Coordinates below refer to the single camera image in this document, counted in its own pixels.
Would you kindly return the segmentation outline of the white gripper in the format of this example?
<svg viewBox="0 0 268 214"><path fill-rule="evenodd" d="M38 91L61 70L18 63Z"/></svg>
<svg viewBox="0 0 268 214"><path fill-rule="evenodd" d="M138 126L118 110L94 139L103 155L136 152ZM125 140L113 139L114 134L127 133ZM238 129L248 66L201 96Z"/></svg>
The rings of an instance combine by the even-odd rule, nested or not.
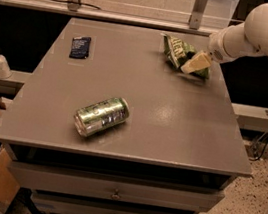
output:
<svg viewBox="0 0 268 214"><path fill-rule="evenodd" d="M241 23L223 28L210 34L209 54L205 51L187 53L186 62L181 65L181 71L184 74L201 71L212 64L211 59L217 63L227 63L240 57L261 57L264 55L261 48L257 48L251 40L257 38L260 41L266 37L268 37L268 28L252 24Z"/></svg>

